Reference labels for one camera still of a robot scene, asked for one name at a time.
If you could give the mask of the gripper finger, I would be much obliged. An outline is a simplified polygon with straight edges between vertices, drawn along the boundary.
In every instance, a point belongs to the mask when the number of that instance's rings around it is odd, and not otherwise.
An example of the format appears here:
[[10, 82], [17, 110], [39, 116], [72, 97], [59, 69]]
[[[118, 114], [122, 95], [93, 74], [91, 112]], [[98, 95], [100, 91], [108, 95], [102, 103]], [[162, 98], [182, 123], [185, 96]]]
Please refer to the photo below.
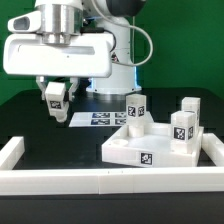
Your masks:
[[74, 100], [74, 94], [79, 87], [79, 79], [71, 78], [70, 79], [70, 87], [68, 89], [68, 100], [72, 102]]
[[44, 76], [37, 76], [36, 84], [41, 91], [41, 99], [44, 100], [45, 99], [45, 91], [47, 88], [47, 80], [45, 79]]

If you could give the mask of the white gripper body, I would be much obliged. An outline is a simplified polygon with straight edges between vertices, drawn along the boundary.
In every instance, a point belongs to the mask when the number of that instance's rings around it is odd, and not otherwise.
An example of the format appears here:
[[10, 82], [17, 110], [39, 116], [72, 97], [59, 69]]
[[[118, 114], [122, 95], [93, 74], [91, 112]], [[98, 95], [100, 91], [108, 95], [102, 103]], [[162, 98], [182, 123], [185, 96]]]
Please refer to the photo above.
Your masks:
[[12, 34], [5, 42], [3, 68], [13, 75], [108, 77], [113, 45], [108, 33], [72, 36], [69, 45], [43, 44], [36, 34]]

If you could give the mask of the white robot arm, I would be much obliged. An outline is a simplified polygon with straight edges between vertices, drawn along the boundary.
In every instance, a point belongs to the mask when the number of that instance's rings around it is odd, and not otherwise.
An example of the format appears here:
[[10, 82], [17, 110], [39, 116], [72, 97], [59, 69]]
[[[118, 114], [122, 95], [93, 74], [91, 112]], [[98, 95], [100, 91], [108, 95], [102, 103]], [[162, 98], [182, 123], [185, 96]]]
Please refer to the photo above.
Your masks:
[[3, 68], [34, 76], [40, 89], [47, 77], [70, 80], [73, 95], [81, 78], [87, 92], [104, 98], [139, 92], [137, 65], [130, 58], [127, 21], [147, 0], [36, 0], [33, 12], [8, 21]]

